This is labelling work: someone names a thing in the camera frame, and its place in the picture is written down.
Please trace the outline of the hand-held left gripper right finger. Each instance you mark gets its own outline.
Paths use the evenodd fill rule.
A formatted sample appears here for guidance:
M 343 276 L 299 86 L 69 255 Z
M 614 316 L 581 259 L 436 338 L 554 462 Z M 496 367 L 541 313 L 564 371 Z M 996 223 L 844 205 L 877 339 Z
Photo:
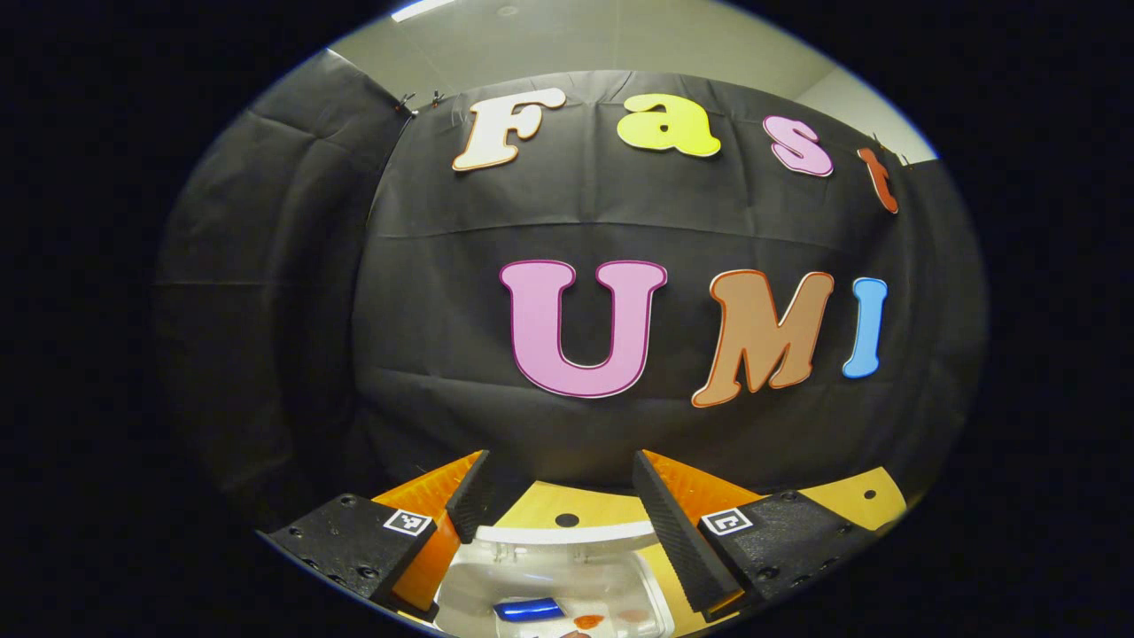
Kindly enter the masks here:
M 882 468 L 760 495 L 638 451 L 633 485 L 686 601 L 709 623 L 810 588 L 882 534 Z

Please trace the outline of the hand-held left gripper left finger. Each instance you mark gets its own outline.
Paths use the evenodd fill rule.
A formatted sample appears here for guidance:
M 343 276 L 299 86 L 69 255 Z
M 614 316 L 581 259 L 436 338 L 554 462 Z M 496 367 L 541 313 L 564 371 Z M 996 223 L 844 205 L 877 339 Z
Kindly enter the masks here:
M 332 497 L 266 541 L 340 588 L 430 622 L 457 550 L 493 505 L 494 470 L 493 453 L 477 451 L 376 497 Z

